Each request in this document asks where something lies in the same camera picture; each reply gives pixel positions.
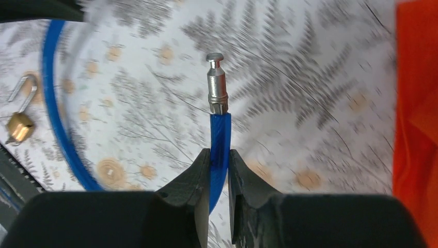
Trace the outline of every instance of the blue curved tube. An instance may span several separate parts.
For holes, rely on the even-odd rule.
[[[81,159],[79,158],[74,145],[68,139],[67,133],[62,126],[59,117],[58,105],[56,104],[55,90],[53,84],[53,60],[56,45],[59,40],[65,21],[53,20],[49,24],[42,51],[42,75],[45,105],[49,114],[49,120],[52,124],[53,133],[55,134],[58,145],[70,165],[75,177],[82,184],[85,190],[103,190],[93,176],[88,173]]]
[[[231,115],[210,115],[210,213],[219,200],[227,176],[230,143]]]

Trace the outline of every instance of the gold padlock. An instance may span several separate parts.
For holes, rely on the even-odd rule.
[[[17,96],[18,92],[20,91],[26,80],[31,80],[32,88],[30,90],[29,96],[26,98],[21,108],[18,110],[18,112],[12,114],[12,117],[7,124],[10,142],[23,142],[27,138],[29,138],[35,130],[34,122],[26,114],[23,113],[38,89],[37,78],[33,74],[27,74],[20,79],[20,81],[12,91],[8,102],[14,100],[15,96]]]

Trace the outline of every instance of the red-orange towel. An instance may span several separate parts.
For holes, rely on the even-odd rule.
[[[438,247],[438,0],[397,6],[394,195]]]

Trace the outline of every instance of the tablecloth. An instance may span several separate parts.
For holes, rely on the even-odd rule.
[[[81,1],[90,6],[91,1]],[[82,23],[56,54],[59,111],[84,164],[109,190],[156,190],[209,147],[208,63],[227,73],[232,148],[287,193],[392,190],[393,1],[110,0],[74,63]],[[48,20],[0,24],[0,121],[41,86]],[[42,88],[36,123],[8,149],[47,190],[82,190],[56,144]],[[0,141],[8,134],[0,128]],[[210,215],[209,247],[232,247],[228,189]]]

